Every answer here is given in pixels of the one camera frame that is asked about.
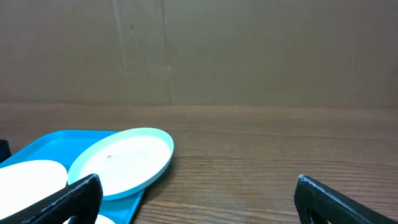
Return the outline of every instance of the white plate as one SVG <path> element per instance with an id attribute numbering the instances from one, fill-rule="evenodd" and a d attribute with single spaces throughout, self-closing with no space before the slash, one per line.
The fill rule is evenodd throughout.
<path id="1" fill-rule="evenodd" d="M 0 220 L 61 190 L 67 178 L 67 170 L 55 161 L 27 161 L 1 168 Z"/>
<path id="2" fill-rule="evenodd" d="M 106 137 L 73 162 L 68 184 L 98 174 L 103 200 L 134 194 L 153 183 L 168 166 L 174 144 L 164 131 L 136 128 Z"/>
<path id="3" fill-rule="evenodd" d="M 95 224 L 115 224 L 115 223 L 103 215 L 98 215 L 97 219 L 95 220 Z"/>

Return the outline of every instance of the brown tabletop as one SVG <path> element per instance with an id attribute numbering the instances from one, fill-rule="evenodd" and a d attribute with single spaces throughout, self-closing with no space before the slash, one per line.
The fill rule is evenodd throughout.
<path id="1" fill-rule="evenodd" d="M 0 104 L 12 152 L 60 129 L 167 131 L 175 149 L 135 223 L 299 223 L 299 174 L 398 220 L 398 111 Z"/>

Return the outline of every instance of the plate rim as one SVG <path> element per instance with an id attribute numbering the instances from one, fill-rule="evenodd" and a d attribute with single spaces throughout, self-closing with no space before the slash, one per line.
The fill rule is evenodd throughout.
<path id="1" fill-rule="evenodd" d="M 152 136 L 152 137 L 157 137 L 161 140 L 163 140 L 166 145 L 168 146 L 170 150 L 170 156 L 166 164 L 161 168 L 160 171 L 158 171 L 155 175 L 153 175 L 151 178 L 147 179 L 146 181 L 143 181 L 141 184 L 125 190 L 123 192 L 119 192 L 116 194 L 112 195 L 107 195 L 103 197 L 103 200 L 116 200 L 119 198 L 127 197 L 128 195 L 135 194 L 139 192 L 140 190 L 146 188 L 149 186 L 151 183 L 153 183 L 156 179 L 160 177 L 160 175 L 163 174 L 163 172 L 166 170 L 166 168 L 169 166 L 171 158 L 174 153 L 174 142 L 172 137 L 166 133 L 165 131 L 157 128 L 132 128 L 128 129 L 125 131 L 121 131 L 115 134 L 112 134 L 108 137 L 105 137 L 104 139 L 99 140 L 98 142 L 94 143 L 91 145 L 89 148 L 84 150 L 72 163 L 68 170 L 68 180 L 67 183 L 70 185 L 76 181 L 78 181 L 77 175 L 81 169 L 81 167 L 84 166 L 84 164 L 88 161 L 88 159 L 93 155 L 98 152 L 99 149 L 103 149 L 104 147 L 116 142 L 120 141 L 122 139 L 130 138 L 133 136 Z"/>

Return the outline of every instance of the cardboard wall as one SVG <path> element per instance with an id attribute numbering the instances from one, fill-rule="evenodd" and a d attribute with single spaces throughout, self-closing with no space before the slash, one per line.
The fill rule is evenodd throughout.
<path id="1" fill-rule="evenodd" d="M 395 0 L 0 2 L 0 102 L 397 106 Z"/>

